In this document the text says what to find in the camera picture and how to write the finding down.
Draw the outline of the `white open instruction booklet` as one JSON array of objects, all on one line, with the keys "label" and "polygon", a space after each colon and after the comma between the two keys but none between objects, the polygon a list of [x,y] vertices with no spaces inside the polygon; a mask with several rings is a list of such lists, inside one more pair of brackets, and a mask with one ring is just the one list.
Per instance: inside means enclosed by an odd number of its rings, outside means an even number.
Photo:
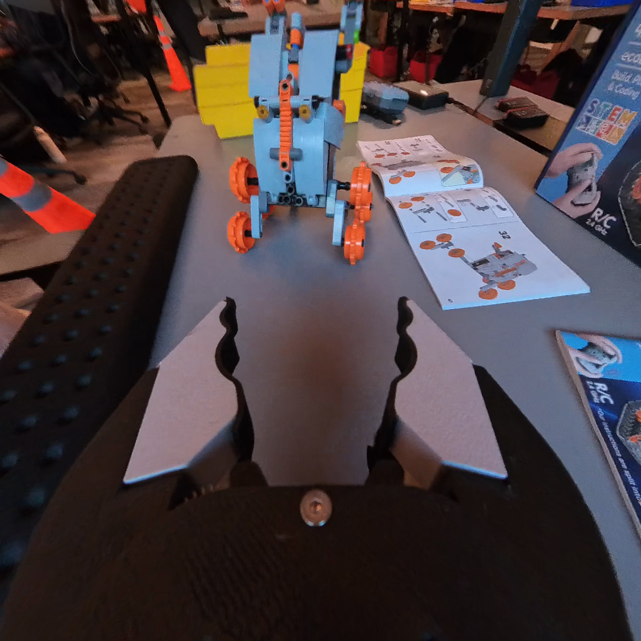
[{"label": "white open instruction booklet", "polygon": [[485,185],[476,160],[431,135],[358,147],[442,309],[590,293]]}]

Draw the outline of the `yellow plastic bin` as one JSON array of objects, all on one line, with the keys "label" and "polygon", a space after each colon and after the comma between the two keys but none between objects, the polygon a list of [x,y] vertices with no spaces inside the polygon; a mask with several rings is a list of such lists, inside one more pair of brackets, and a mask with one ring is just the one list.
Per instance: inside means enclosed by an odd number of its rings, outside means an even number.
[{"label": "yellow plastic bin", "polygon": [[[214,126],[220,139],[251,136],[256,117],[249,96],[250,43],[206,48],[206,63],[194,67],[197,109],[203,124]],[[358,121],[369,46],[356,44],[353,66],[341,76],[346,123]]]}]

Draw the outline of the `red storage bin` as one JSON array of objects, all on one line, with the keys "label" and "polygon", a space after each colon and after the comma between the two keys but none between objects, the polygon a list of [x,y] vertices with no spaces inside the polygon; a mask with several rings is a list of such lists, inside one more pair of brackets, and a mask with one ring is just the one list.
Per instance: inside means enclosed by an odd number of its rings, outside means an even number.
[{"label": "red storage bin", "polygon": [[410,60],[410,79],[423,84],[430,84],[437,71],[443,54],[439,52],[417,52]]},{"label": "red storage bin", "polygon": [[378,78],[392,79],[396,76],[398,49],[395,45],[372,47],[369,52],[368,70]]}]

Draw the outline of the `dark upright panel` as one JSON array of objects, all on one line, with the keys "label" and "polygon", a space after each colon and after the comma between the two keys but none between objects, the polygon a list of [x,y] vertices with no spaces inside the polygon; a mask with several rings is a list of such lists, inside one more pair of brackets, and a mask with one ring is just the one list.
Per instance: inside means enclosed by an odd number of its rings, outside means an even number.
[{"label": "dark upright panel", "polygon": [[543,1],[508,1],[493,48],[488,56],[479,94],[502,97],[508,93],[518,62]]}]

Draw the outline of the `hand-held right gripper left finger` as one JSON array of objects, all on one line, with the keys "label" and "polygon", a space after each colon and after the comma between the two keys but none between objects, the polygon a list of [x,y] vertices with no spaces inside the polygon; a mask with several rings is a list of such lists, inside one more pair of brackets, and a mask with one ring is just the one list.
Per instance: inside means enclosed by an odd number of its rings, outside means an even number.
[{"label": "hand-held right gripper left finger", "polygon": [[251,460],[252,418],[235,377],[237,332],[236,302],[227,297],[156,367],[124,485],[183,473],[196,488],[214,488]]}]

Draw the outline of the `grey battery box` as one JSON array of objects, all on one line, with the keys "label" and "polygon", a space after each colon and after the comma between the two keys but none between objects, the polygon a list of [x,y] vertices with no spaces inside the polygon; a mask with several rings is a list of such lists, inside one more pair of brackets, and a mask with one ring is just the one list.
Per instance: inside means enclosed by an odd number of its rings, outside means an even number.
[{"label": "grey battery box", "polygon": [[360,113],[397,126],[409,103],[409,94],[391,84],[369,81],[362,89]]}]

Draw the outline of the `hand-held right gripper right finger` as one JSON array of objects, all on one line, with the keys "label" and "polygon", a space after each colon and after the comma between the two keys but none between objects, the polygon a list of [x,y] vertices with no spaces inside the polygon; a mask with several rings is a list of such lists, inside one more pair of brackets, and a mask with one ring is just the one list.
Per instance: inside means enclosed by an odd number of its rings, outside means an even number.
[{"label": "hand-held right gripper right finger", "polygon": [[398,374],[368,446],[370,472],[394,459],[419,488],[447,472],[506,481],[507,469],[471,359],[408,297],[397,304]]}]

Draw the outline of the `blue instruction booklet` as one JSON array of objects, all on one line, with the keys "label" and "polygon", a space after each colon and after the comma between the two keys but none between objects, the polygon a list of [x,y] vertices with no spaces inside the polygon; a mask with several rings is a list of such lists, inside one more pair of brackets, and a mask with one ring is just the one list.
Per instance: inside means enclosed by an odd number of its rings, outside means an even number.
[{"label": "blue instruction booklet", "polygon": [[560,330],[555,336],[640,534],[640,339]]}]

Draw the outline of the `grey orange building-block robot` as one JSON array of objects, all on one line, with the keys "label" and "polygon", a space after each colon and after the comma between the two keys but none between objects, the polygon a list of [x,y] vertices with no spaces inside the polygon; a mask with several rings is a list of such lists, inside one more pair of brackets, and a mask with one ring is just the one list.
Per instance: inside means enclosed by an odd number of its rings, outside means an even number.
[{"label": "grey orange building-block robot", "polygon": [[248,79],[256,163],[239,157],[229,169],[231,191],[250,211],[230,218],[228,242],[245,254],[275,206],[316,208],[333,221],[332,244],[356,265],[372,215],[372,170],[362,161],[339,181],[335,153],[346,124],[341,77],[352,68],[364,2],[344,1],[339,28],[321,31],[307,31],[298,12],[288,17],[284,1],[263,4],[268,16],[251,37]]}]

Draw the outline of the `black power adapter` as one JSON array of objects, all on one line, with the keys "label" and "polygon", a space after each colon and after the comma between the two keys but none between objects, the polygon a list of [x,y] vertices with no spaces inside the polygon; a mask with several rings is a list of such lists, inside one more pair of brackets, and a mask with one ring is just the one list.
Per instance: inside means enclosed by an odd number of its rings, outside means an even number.
[{"label": "black power adapter", "polygon": [[422,111],[444,107],[449,100],[449,92],[430,84],[404,81],[396,87],[407,93],[409,106]]}]

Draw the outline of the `orange traffic cone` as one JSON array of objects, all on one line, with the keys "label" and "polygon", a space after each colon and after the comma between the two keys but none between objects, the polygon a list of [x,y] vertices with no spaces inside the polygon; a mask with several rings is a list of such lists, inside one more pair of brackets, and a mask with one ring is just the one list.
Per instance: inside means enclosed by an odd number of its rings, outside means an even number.
[{"label": "orange traffic cone", "polygon": [[178,55],[176,54],[171,39],[165,32],[164,25],[155,13],[153,20],[158,32],[158,40],[165,56],[165,61],[170,74],[171,82],[169,88],[175,92],[188,92],[192,90],[192,85],[185,68],[183,67]]},{"label": "orange traffic cone", "polygon": [[1,195],[48,233],[86,230],[95,214],[1,158]]}]

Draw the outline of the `blue toy kit box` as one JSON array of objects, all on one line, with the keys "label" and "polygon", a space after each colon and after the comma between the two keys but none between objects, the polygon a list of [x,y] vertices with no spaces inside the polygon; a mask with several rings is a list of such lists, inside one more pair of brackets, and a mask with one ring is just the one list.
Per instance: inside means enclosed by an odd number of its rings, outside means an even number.
[{"label": "blue toy kit box", "polygon": [[640,266],[640,2],[635,1],[535,192]]}]

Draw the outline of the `brown-edged grey desk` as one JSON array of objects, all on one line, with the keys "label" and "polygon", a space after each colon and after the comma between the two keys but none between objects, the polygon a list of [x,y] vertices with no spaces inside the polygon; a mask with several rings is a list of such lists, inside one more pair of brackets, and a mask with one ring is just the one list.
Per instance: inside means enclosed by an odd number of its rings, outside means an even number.
[{"label": "brown-edged grey desk", "polygon": [[572,119],[574,108],[510,86],[506,94],[507,98],[526,97],[535,102],[549,116],[546,124],[541,127],[515,130],[504,124],[495,124],[504,118],[504,114],[496,108],[501,97],[487,98],[482,96],[479,93],[481,84],[482,81],[478,79],[439,84],[439,87],[449,93],[450,103],[534,151],[549,156],[564,133],[568,122]]}]

